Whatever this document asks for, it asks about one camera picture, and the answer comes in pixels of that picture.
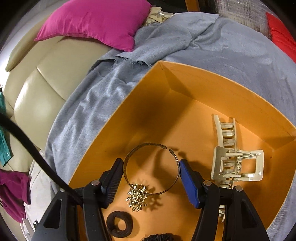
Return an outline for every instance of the beige patterned cloth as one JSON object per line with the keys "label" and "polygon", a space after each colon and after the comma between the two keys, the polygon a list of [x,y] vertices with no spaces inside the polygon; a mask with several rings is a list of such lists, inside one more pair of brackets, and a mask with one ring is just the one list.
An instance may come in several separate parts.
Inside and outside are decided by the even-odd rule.
{"label": "beige patterned cloth", "polygon": [[174,16],[173,13],[163,12],[161,11],[161,7],[151,7],[150,13],[144,23],[144,26],[147,26],[151,23],[163,23],[165,20],[169,19],[170,17]]}

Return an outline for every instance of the teal shirt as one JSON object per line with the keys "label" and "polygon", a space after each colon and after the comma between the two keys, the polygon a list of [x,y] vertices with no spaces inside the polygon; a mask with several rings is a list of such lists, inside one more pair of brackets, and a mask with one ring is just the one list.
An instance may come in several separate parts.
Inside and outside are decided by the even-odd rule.
{"label": "teal shirt", "polygon": [[[6,115],[5,100],[2,92],[0,92],[0,112]],[[10,149],[7,145],[4,133],[4,129],[0,126],[0,162],[2,166],[5,166],[11,159]]]}

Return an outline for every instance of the brown hair tie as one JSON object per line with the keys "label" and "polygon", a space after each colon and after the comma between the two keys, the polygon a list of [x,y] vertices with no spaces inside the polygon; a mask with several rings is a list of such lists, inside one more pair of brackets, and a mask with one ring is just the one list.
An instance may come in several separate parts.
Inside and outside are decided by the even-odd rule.
{"label": "brown hair tie", "polygon": [[[125,230],[120,230],[117,225],[115,225],[115,218],[120,218],[126,223]],[[115,211],[109,214],[106,220],[106,226],[109,233],[116,238],[125,238],[131,234],[133,230],[133,218],[127,212]]]}

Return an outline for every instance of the red pillow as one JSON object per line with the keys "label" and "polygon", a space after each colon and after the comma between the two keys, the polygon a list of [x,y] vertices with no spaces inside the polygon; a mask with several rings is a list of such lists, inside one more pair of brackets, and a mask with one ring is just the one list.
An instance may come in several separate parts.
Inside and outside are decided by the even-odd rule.
{"label": "red pillow", "polygon": [[296,63],[296,42],[278,18],[266,12],[271,40]]}

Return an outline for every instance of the magenta pillow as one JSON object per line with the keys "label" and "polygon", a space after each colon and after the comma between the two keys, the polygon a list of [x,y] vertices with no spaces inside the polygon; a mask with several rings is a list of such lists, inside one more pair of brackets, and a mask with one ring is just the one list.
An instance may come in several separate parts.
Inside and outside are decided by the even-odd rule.
{"label": "magenta pillow", "polygon": [[35,41],[55,36],[94,38],[131,52],[133,36],[150,7],[146,0],[70,0],[50,15]]}

